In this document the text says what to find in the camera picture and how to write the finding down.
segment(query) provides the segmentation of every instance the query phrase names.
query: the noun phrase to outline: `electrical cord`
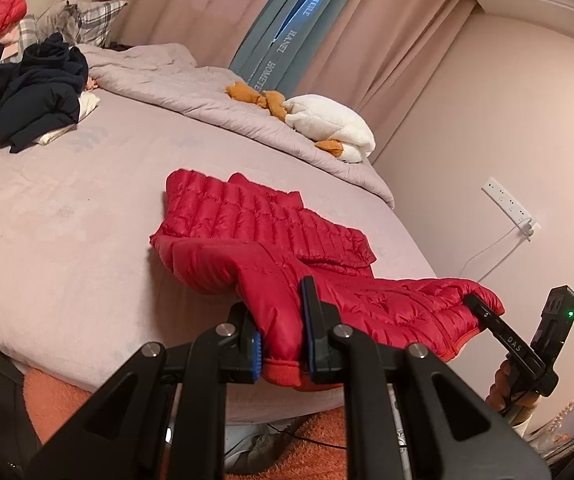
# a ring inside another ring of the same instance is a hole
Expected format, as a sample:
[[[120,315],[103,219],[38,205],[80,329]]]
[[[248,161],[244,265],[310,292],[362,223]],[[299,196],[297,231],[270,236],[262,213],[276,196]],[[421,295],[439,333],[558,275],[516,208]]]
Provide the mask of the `electrical cord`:
[[[507,238],[510,234],[512,234],[516,229],[518,229],[518,231],[520,232],[520,234],[523,235],[523,237],[520,239],[519,243],[517,243],[511,251],[509,251],[509,253],[507,253],[505,256],[503,256],[503,258],[496,264],[494,265],[490,270],[488,270],[488,272],[486,272],[485,274],[483,274],[483,276],[481,276],[478,280],[476,280],[477,283],[480,283],[482,280],[484,280],[486,277],[488,277],[492,272],[494,272],[494,270],[496,270],[505,260],[507,260],[507,258],[509,258],[509,256],[512,255],[512,253],[517,250],[517,248],[520,247],[520,245],[525,241],[525,240],[529,240],[530,237],[534,234],[534,225],[535,225],[535,221],[532,218],[527,219],[526,221],[522,222],[519,225],[515,225],[514,227],[512,227],[507,233],[505,233],[503,236],[501,236],[498,240],[496,240],[494,243],[492,243],[491,245],[489,245],[488,247],[485,247],[483,250],[478,251],[476,254],[474,254],[474,256],[472,256],[470,259],[468,259],[464,266],[462,266],[461,272],[458,273],[458,277],[462,278],[462,273],[465,271],[465,269],[467,268],[467,266],[476,258],[478,258],[481,254],[486,253],[487,251],[489,251],[492,247],[496,246],[497,244],[501,243],[505,238]]]
[[[504,409],[501,412],[501,415],[505,415],[507,413],[509,413],[512,408],[514,406],[516,406],[522,399],[523,397],[525,397],[528,393],[535,391],[535,387],[536,385],[542,380],[542,378],[545,377],[545,372],[543,372],[533,383],[533,385],[530,388],[526,388],[524,392],[522,392],[518,397],[516,397],[515,400],[512,400],[509,404],[509,406],[504,407]]]
[[[347,447],[345,447],[345,446],[337,446],[336,444],[328,444],[326,442],[319,442],[318,440],[312,440],[311,438],[307,438],[305,436],[294,435],[293,433],[290,433],[287,430],[279,430],[277,427],[272,426],[271,424],[267,424],[267,426],[272,428],[272,430],[277,431],[278,433],[287,434],[287,435],[291,436],[292,438],[295,438],[296,440],[303,440],[305,442],[310,442],[312,444],[318,444],[319,446],[332,447],[334,449],[347,450]],[[407,447],[407,446],[405,444],[398,444],[398,447]]]
[[[240,444],[242,444],[244,441],[248,440],[250,437],[252,436],[257,436],[257,434],[250,434],[247,436],[244,436],[242,439],[240,439],[236,444],[234,444],[232,447],[229,448],[229,450],[225,453],[225,459],[231,458],[229,455],[229,453],[231,453],[232,451],[234,451],[238,446],[240,446]]]
[[[462,273],[465,271],[465,269],[467,268],[467,266],[472,262],[472,260],[478,258],[482,253],[485,253],[487,251],[489,251],[492,247],[494,247],[496,244],[501,243],[505,238],[507,238],[510,234],[512,234],[516,229],[518,229],[519,227],[517,225],[515,225],[514,227],[512,227],[509,231],[507,231],[507,233],[505,233],[503,236],[501,236],[498,240],[496,240],[493,244],[485,247],[483,250],[478,251],[476,254],[474,254],[474,256],[472,256],[470,259],[468,259],[464,266],[462,266],[461,272],[458,273],[458,277],[461,278],[462,277]]]

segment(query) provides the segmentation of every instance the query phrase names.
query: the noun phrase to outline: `plaid pillow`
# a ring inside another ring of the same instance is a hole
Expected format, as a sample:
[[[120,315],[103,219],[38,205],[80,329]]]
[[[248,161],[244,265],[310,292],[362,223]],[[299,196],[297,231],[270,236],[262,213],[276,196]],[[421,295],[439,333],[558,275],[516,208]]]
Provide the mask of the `plaid pillow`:
[[[93,2],[78,4],[80,34],[78,43],[105,46],[109,44],[113,20],[127,2]]]
[[[125,5],[125,1],[57,2],[37,20],[38,41],[44,41],[54,32],[59,32],[72,46],[80,43],[96,46],[109,44],[113,20]]]
[[[20,63],[24,50],[28,46],[38,43],[36,18],[33,14],[27,14],[22,20],[20,20],[20,22],[18,22],[18,29],[20,31],[20,37],[18,39],[18,54],[8,57],[7,59],[3,59],[2,63]]]

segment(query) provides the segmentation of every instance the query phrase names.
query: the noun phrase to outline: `finger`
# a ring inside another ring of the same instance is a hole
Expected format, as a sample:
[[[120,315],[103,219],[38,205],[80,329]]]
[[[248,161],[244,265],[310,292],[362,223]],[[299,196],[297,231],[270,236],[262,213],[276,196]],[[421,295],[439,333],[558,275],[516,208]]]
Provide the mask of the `finger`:
[[[506,376],[509,376],[509,374],[512,372],[512,365],[509,364],[509,360],[505,359],[500,365],[500,369]]]
[[[490,392],[488,398],[485,399],[485,402],[496,412],[505,409],[505,399],[500,393],[498,393],[497,389]]]
[[[528,394],[525,394],[525,397],[517,402],[517,405],[525,406],[525,408],[534,408],[540,398],[541,396],[536,392],[529,392]]]
[[[494,382],[503,397],[507,397],[510,394],[511,388],[509,387],[509,383],[507,383],[507,376],[503,373],[503,370],[496,370]]]

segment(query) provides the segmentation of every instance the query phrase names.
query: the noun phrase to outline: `wall outlet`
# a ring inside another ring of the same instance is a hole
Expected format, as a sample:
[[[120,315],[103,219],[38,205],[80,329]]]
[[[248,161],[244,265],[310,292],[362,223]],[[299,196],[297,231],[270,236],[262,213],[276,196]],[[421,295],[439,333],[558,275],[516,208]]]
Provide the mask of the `wall outlet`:
[[[521,203],[516,200],[507,189],[493,178],[489,178],[481,188],[491,200],[501,208],[514,224],[522,225],[529,218],[533,218]]]

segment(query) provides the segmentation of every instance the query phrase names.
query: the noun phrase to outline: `orange plush toy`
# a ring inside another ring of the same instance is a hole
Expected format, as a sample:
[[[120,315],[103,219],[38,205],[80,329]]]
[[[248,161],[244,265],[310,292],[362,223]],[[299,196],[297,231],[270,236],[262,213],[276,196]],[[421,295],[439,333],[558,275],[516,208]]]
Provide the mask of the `orange plush toy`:
[[[229,85],[226,90],[227,95],[232,99],[258,105],[261,108],[269,108],[274,117],[279,118],[283,123],[285,122],[287,115],[287,110],[283,107],[285,96],[280,92],[268,90],[261,94],[242,81],[236,81],[233,85]]]

